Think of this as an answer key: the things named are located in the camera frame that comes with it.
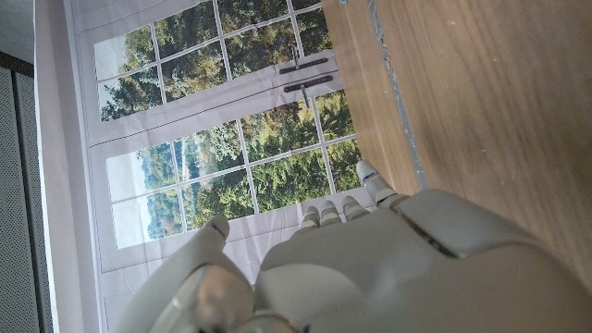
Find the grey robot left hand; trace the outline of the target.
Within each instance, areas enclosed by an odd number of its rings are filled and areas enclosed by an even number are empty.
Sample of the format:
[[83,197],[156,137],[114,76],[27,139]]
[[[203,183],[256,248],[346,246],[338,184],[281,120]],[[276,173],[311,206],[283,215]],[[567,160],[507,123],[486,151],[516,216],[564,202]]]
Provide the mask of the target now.
[[212,217],[147,279],[118,332],[587,332],[591,294],[541,240],[446,191],[395,192],[367,161],[249,281]]

